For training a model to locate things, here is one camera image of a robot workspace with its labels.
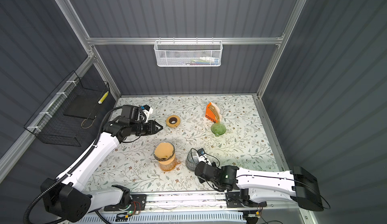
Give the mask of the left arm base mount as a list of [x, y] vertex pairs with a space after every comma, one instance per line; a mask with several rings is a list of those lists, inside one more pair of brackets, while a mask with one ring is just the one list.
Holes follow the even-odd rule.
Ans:
[[142, 211], [145, 209], [147, 195], [132, 194], [130, 189], [121, 185], [112, 185], [115, 189], [120, 189], [123, 196], [116, 205], [108, 205], [104, 207], [104, 211]]

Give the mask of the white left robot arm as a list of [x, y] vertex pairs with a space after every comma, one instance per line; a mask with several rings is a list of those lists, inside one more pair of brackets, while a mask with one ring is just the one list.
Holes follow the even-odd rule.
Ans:
[[149, 117], [153, 109], [148, 106], [124, 105], [117, 108], [121, 114], [110, 120], [116, 110], [110, 110], [103, 118], [97, 136], [80, 157], [55, 179], [46, 179], [41, 185], [45, 210], [59, 217], [58, 222], [77, 222], [85, 214], [103, 207], [116, 205], [127, 209], [132, 205], [130, 190], [121, 185], [112, 185], [99, 191], [85, 191], [86, 184], [97, 167], [129, 136], [154, 135], [163, 127]]

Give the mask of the grey glass carafe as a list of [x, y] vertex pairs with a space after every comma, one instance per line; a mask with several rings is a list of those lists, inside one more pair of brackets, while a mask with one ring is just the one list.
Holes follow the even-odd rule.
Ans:
[[188, 170], [190, 170], [192, 172], [195, 171], [197, 164], [200, 162], [199, 157], [200, 156], [199, 156], [198, 152], [194, 148], [192, 148], [188, 152], [186, 160], [185, 160], [185, 165], [188, 168]]

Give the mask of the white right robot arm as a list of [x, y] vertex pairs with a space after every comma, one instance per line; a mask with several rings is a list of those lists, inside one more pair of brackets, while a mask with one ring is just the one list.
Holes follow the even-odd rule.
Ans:
[[201, 161], [195, 175], [201, 183], [212, 183], [216, 191], [239, 190], [239, 201], [245, 206], [279, 200], [310, 211], [324, 210], [317, 178], [299, 166], [283, 172], [262, 172], [233, 165], [218, 168]]

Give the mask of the grey glass dripper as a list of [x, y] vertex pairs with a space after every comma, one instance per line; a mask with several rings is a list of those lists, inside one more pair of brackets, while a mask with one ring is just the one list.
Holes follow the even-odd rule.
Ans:
[[160, 163], [171, 163], [175, 158], [175, 147], [170, 142], [161, 142], [155, 147], [153, 155]]

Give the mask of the orange glass carafe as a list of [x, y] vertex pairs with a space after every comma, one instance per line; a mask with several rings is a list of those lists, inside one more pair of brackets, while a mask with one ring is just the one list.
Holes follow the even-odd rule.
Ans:
[[173, 170], [177, 165], [181, 164], [181, 161], [176, 157], [167, 161], [159, 161], [159, 167], [162, 171], [168, 172]]

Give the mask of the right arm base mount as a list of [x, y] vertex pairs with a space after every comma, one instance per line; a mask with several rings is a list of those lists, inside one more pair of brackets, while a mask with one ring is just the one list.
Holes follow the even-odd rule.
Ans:
[[267, 207], [266, 201], [263, 201], [260, 203], [251, 201], [247, 191], [227, 192], [225, 193], [225, 196], [226, 196], [226, 205], [228, 208]]

